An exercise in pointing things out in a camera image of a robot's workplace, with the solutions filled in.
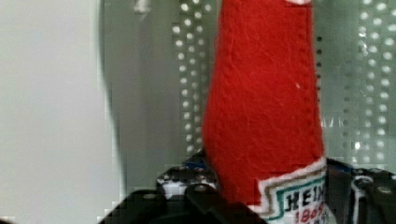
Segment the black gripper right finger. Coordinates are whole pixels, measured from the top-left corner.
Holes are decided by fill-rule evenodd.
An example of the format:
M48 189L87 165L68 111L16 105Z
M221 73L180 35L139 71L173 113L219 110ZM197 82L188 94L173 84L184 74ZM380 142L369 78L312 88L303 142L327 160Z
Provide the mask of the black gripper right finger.
M327 159L325 199L334 224L396 224L396 179L389 171Z

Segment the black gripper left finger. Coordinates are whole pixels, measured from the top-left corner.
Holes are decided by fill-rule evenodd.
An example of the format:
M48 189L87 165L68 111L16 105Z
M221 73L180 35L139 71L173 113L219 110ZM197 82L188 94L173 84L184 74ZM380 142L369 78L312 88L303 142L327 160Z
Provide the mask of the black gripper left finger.
M166 200L174 200L185 194L192 185L204 184L218 190L218 177L206 157L203 149L183 161L178 166L173 166L157 177L157 190Z

